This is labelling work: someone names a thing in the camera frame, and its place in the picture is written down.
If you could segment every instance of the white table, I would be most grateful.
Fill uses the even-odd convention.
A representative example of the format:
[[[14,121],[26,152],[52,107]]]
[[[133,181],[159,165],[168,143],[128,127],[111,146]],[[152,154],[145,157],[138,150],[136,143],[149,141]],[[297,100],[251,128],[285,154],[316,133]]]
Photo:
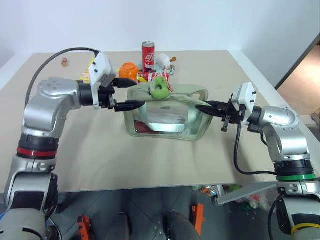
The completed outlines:
[[[210,100],[227,102],[237,85],[252,81],[260,92],[257,106],[287,105],[241,51],[165,53],[177,58],[176,74],[171,81],[204,86]],[[117,67],[141,58],[140,52],[110,52],[108,55]],[[20,139],[28,84],[49,56],[51,54],[31,56],[0,91],[0,192],[4,191]],[[61,66],[62,57],[59,57],[41,72],[38,82],[48,77],[78,80],[92,57],[84,52],[65,56],[68,67]],[[4,68],[11,69],[10,64],[15,67],[15,62],[10,61]],[[114,98],[118,102],[125,101],[126,92],[126,89],[116,89]],[[55,173],[59,178],[59,191],[274,181],[272,175],[246,176],[236,171],[233,164],[236,126],[230,125],[227,133],[221,132],[221,127],[221,119],[213,118],[205,135],[194,142],[133,137],[126,132],[123,113],[94,110],[93,107],[71,111],[57,154]],[[320,144],[303,123],[300,128],[306,135],[312,164],[319,176]],[[274,170],[260,135],[246,130],[241,133],[238,161],[240,168],[246,171]]]

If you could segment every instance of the coca-cola can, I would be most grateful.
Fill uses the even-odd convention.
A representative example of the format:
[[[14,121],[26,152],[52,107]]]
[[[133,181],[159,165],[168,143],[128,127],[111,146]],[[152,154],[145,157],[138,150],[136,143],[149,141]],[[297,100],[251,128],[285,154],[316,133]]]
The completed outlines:
[[[155,69],[155,43],[144,41],[142,43],[142,71],[153,73]]]

